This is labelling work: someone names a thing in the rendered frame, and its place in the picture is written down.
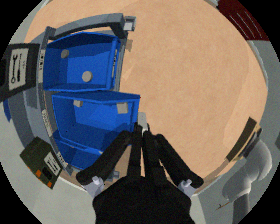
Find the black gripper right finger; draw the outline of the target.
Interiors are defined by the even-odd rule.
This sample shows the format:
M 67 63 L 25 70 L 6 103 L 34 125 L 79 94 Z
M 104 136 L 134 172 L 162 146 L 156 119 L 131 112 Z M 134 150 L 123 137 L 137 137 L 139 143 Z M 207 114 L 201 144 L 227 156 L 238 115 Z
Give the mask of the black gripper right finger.
M 162 134 L 152 134 L 144 112 L 142 112 L 142 122 L 144 172 L 145 177 L 152 177 L 156 203 L 159 206 L 166 206 L 173 201 L 165 170 L 177 188 L 191 198 L 194 192 L 203 185 L 204 180 L 190 170 Z M 164 167 L 161 166 L 159 159 Z

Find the blue bin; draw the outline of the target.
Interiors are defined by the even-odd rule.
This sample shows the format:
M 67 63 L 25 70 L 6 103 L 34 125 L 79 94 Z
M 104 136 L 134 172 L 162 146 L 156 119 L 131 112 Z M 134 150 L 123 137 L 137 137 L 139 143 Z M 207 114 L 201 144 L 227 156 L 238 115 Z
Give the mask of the blue bin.
M 73 105 L 74 100 L 83 101 L 83 105 L 80 108 Z M 117 102 L 128 102 L 128 113 L 118 114 Z M 104 152 L 122 130 L 133 132 L 139 102 L 138 94 L 107 90 L 61 91 L 52 95 L 60 137 L 100 152 Z
M 118 36 L 96 32 L 78 32 L 48 43 L 43 90 L 81 92 L 112 89 L 120 45 Z M 64 49 L 69 50 L 65 59 L 61 58 Z M 82 79 L 85 71 L 93 74 L 89 82 Z
M 86 148 L 61 138 L 58 129 L 53 133 L 53 136 L 65 162 L 77 168 L 86 169 L 101 155 L 99 151 Z

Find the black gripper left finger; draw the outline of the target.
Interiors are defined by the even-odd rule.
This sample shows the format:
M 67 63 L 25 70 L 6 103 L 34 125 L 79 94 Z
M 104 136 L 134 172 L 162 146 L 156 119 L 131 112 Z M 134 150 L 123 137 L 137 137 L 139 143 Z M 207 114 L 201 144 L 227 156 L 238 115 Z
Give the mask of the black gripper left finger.
M 128 145 L 132 144 L 123 192 L 123 204 L 127 207 L 135 207 L 139 203 L 143 131 L 142 112 L 138 112 L 137 122 L 134 123 L 134 127 L 133 132 L 121 131 L 93 165 L 76 174 L 76 180 L 93 199 L 102 192 L 104 182 Z

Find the black case with orange latches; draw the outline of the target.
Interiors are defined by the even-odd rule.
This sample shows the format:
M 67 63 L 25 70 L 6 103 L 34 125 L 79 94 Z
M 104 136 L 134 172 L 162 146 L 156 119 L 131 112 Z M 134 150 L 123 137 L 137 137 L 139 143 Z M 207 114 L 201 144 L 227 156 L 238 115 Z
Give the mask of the black case with orange latches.
M 40 44 L 8 44 L 0 62 L 0 103 L 36 86 Z

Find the grey disc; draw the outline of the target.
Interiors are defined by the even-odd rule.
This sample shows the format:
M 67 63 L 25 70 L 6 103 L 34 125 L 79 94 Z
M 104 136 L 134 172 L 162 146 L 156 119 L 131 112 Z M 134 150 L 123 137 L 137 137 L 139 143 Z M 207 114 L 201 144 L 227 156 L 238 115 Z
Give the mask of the grey disc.
M 93 78 L 93 74 L 90 71 L 85 71 L 82 74 L 82 79 L 83 79 L 84 82 L 89 82 L 89 81 L 92 80 L 92 78 Z

